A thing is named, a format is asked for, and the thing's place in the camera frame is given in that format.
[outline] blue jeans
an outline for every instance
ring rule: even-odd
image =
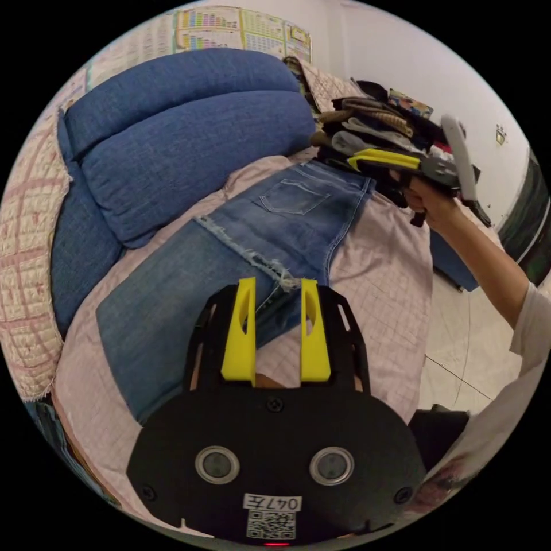
[[[88,488],[96,492],[108,503],[118,505],[103,491],[98,483],[86,472],[78,461],[71,455],[67,438],[61,421],[59,420],[54,408],[44,402],[25,402],[27,412],[46,439],[46,442],[53,448],[56,455],[65,463],[65,465],[84,482]]]
[[[112,375],[143,423],[181,389],[207,299],[257,280],[257,347],[300,322],[300,278],[329,283],[336,248],[375,182],[317,161],[274,174],[178,230],[98,306]]]

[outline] screw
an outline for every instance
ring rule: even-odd
[[[266,402],[266,407],[269,412],[279,413],[283,410],[283,400],[280,398],[275,398],[274,396],[270,396],[270,398],[268,398],[268,401]]]
[[[409,486],[401,488],[396,492],[396,495],[394,496],[394,503],[396,503],[397,505],[403,505],[412,498],[412,495],[413,488],[410,488]]]
[[[151,488],[151,486],[143,486],[142,495],[148,501],[155,501],[157,499],[157,494],[155,493],[155,490]]]

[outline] white wall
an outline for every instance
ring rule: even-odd
[[[346,4],[339,8],[342,28],[335,34],[347,37],[346,76],[378,82],[430,105],[437,123],[444,113],[459,117],[472,162],[482,171],[480,203],[500,226],[516,201],[529,155],[528,141],[510,111],[470,65],[432,36],[377,8]],[[503,146],[495,141],[497,123],[507,133]]]
[[[335,74],[335,62],[329,47],[329,19],[327,4],[335,0],[204,0],[186,4],[183,9],[194,5],[233,6],[246,10],[281,17],[307,30],[312,39],[312,63],[331,74]],[[337,65],[342,67],[342,58]]]

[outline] hand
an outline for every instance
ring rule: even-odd
[[[390,171],[390,175],[395,180],[400,178],[394,170]],[[416,176],[412,177],[409,188],[404,189],[403,195],[412,211],[426,214],[427,224],[435,231],[440,231],[454,216],[461,214],[454,199],[446,197]]]

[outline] label sticker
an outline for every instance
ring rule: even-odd
[[[302,497],[282,497],[278,495],[245,494],[243,508],[251,511],[276,511],[279,513],[299,513]]]

